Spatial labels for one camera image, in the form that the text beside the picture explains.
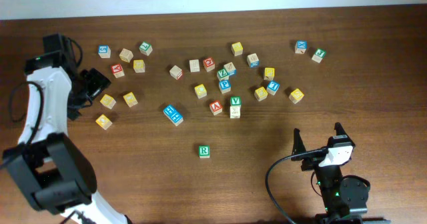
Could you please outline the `yellow S letter block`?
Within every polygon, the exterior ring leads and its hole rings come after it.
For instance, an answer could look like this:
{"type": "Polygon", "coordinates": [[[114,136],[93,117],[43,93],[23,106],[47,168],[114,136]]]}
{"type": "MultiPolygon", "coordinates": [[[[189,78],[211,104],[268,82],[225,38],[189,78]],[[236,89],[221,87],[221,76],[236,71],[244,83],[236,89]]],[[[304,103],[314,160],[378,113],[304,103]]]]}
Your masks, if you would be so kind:
{"type": "Polygon", "coordinates": [[[112,96],[105,94],[101,98],[100,103],[108,109],[113,109],[114,105],[116,104],[116,100],[112,96]]]}

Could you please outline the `green R letter block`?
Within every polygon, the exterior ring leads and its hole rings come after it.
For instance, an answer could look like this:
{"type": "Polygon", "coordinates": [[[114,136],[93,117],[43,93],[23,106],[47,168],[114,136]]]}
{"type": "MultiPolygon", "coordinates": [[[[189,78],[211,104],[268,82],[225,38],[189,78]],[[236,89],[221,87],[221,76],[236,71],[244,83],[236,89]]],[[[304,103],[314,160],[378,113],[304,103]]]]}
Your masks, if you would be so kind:
{"type": "Polygon", "coordinates": [[[210,148],[208,145],[200,145],[198,147],[199,158],[210,158],[210,148]]]}

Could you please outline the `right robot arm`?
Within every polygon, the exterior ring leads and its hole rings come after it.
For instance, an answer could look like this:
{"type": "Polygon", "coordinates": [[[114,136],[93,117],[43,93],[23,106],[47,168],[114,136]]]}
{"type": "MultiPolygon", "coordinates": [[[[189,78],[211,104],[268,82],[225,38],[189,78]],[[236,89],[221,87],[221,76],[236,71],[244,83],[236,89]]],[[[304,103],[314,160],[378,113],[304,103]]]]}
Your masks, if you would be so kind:
{"type": "Polygon", "coordinates": [[[355,175],[344,176],[341,166],[351,160],[356,147],[340,123],[334,124],[336,134],[325,146],[308,151],[302,141],[300,130],[294,129],[292,161],[301,161],[302,171],[312,171],[317,179],[319,195],[325,207],[324,214],[315,216],[316,223],[390,223],[384,218],[364,219],[368,212],[367,201],[370,182],[355,175]]]}

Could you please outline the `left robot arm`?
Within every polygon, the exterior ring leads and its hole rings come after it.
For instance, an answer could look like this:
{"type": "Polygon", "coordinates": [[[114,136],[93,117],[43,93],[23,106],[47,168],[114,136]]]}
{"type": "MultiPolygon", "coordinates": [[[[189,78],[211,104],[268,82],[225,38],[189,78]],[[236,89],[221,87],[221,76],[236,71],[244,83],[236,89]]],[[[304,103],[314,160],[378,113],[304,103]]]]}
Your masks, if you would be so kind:
{"type": "Polygon", "coordinates": [[[95,171],[67,133],[68,120],[111,84],[98,70],[78,71],[78,43],[56,33],[43,38],[44,53],[27,60],[29,88],[23,132],[16,147],[3,152],[6,169],[36,211],[62,215],[76,223],[130,223],[97,190],[95,171]]]}

